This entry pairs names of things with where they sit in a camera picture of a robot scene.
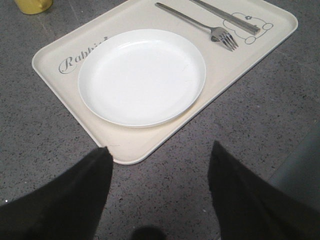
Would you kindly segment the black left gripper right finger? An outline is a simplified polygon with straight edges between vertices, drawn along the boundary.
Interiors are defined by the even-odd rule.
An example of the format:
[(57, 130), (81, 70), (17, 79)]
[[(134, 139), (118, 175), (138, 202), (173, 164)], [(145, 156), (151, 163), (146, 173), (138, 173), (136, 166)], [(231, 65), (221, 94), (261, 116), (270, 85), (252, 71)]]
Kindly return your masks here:
[(223, 240), (318, 240), (320, 214), (271, 186), (213, 143), (208, 185)]

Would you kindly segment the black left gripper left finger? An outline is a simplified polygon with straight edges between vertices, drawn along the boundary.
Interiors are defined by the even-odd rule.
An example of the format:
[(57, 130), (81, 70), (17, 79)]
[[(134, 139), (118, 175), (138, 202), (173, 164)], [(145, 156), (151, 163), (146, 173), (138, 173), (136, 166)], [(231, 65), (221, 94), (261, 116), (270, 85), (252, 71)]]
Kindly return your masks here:
[(92, 240), (107, 201), (113, 157), (91, 151), (41, 188), (0, 208), (2, 240)]

